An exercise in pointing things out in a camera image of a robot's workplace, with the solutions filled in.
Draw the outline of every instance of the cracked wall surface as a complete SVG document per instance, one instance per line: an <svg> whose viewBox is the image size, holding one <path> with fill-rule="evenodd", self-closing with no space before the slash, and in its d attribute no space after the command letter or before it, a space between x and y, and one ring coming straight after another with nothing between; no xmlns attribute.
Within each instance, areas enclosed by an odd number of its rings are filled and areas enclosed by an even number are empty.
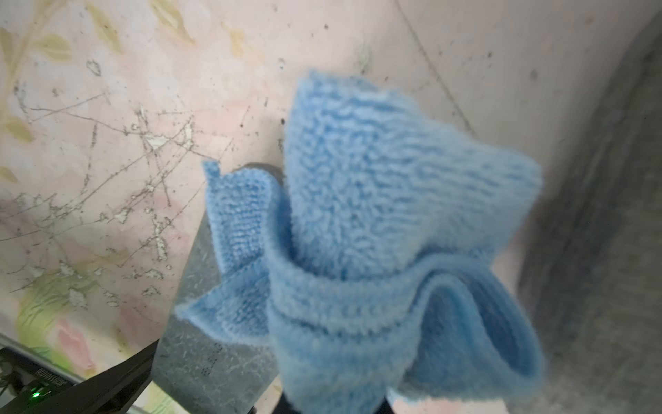
<svg viewBox="0 0 662 414"><path fill-rule="evenodd" d="M361 74L476 139L521 149L545 168L551 197L609 75L659 8L3 1L0 331L84 377L157 339L204 212L201 161L282 166L309 68ZM495 264L511 287L531 226ZM152 386L138 404L183 412ZM418 412L483 410L434 404Z"/></svg>

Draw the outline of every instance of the black handle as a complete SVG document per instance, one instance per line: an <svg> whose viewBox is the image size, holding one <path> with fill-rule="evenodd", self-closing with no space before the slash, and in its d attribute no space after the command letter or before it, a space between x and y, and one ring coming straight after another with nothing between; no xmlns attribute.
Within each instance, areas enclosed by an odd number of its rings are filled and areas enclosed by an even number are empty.
<svg viewBox="0 0 662 414"><path fill-rule="evenodd" d="M285 398L285 394L281 395L281 399L278 401L276 408L273 409L271 414L300 414L298 411L295 411L292 408L292 405ZM379 406L379 408L374 412L374 414L394 414L391 406L388 401L384 399L384 402Z"/></svg>

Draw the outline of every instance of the black device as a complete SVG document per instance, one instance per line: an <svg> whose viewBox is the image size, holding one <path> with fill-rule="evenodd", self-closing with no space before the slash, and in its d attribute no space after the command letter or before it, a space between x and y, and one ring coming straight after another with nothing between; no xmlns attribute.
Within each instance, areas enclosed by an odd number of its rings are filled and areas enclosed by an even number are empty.
<svg viewBox="0 0 662 414"><path fill-rule="evenodd" d="M4 384L16 395L0 414L123 414L152 381L158 341L89 380L75 384L10 348L0 349ZM248 414L255 414L255 408ZM272 414L299 414L281 396ZM384 400L375 414L393 414Z"/></svg>

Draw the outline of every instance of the cleaning cloth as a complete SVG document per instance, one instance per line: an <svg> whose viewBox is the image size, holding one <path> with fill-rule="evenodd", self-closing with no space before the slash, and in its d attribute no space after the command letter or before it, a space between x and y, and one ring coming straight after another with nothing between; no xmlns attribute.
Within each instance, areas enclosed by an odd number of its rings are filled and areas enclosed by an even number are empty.
<svg viewBox="0 0 662 414"><path fill-rule="evenodd" d="M177 314L269 346L304 414L541 383L528 320L489 270L542 185L526 156L426 118L396 91L319 73L287 123L285 186L204 165L219 285Z"/></svg>

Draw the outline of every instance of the microfiber cloth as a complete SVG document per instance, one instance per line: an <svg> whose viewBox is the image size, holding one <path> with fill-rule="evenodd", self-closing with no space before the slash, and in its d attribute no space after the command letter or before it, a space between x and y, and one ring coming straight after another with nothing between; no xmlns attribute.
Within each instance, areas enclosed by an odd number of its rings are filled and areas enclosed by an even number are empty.
<svg viewBox="0 0 662 414"><path fill-rule="evenodd" d="M273 351L304 414L405 397L509 398L544 362L489 270L542 186L540 167L426 118L396 91L311 73L287 123L285 187L206 163L222 280L176 313Z"/></svg>

